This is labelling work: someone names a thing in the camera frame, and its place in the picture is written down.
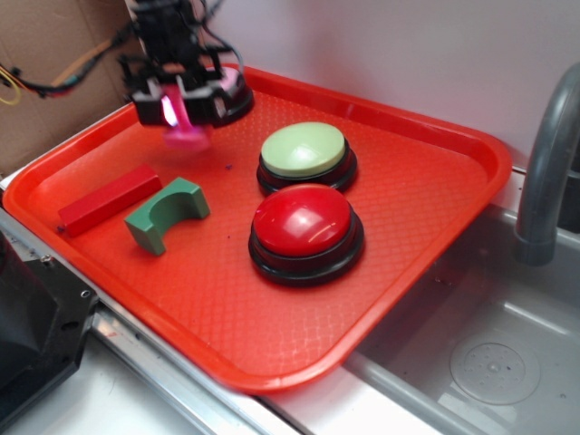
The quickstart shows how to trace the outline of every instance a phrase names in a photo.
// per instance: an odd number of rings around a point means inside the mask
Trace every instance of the drain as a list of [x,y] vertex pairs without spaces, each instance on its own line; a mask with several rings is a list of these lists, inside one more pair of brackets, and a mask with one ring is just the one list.
[[473,335],[453,351],[450,369],[472,398],[492,405],[523,401],[536,389],[540,368],[523,344],[502,333]]

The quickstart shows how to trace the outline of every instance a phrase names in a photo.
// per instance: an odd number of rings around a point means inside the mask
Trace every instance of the plastic tray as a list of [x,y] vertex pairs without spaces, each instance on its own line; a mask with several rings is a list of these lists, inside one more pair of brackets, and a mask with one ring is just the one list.
[[[167,148],[132,106],[66,141],[24,170],[6,209],[143,323],[223,383],[251,393],[309,382],[333,369],[507,181],[510,157],[478,131],[253,69],[256,106],[213,132],[200,153]],[[274,285],[252,267],[247,241],[264,197],[263,141],[295,122],[339,128],[359,160],[345,196],[364,224],[361,260],[312,288]],[[57,210],[147,163],[163,185],[199,184],[211,214],[183,222],[153,256],[123,219],[78,237],[57,231]]]

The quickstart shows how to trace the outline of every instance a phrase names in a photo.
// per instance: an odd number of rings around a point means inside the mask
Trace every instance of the red block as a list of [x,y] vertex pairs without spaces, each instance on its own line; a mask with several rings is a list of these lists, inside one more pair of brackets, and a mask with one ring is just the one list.
[[58,214],[69,235],[78,236],[161,188],[155,171],[142,165],[61,208]]

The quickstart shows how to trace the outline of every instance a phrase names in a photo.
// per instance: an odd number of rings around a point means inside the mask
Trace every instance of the sink basin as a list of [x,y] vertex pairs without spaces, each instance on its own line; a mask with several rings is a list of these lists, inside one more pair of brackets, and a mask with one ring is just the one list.
[[555,260],[511,256],[516,215],[489,206],[346,367],[451,434],[577,434],[580,239]]

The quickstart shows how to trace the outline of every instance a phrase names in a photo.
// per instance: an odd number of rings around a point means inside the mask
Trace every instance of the black button base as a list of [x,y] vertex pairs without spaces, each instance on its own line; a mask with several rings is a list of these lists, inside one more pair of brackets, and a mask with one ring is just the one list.
[[354,151],[344,139],[344,155],[336,165],[330,169],[309,177],[285,177],[275,174],[264,164],[264,159],[260,155],[256,176],[262,193],[266,196],[293,184],[317,183],[325,184],[341,192],[346,191],[356,178],[358,160]]
[[363,223],[351,210],[351,225],[335,246],[314,256],[280,256],[266,249],[252,227],[248,248],[258,272],[278,284],[320,285],[348,272],[360,258],[364,246]]

